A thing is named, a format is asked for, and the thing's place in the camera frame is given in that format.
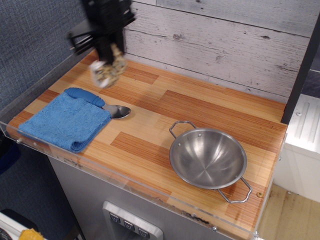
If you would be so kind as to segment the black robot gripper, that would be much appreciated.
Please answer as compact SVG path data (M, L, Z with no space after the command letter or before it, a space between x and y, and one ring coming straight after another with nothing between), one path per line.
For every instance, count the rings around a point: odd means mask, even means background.
M125 41L123 29L133 21L130 0L82 0L86 18L73 27L67 38L71 49L81 54L94 47L101 62L112 65L114 55L111 44L124 53Z

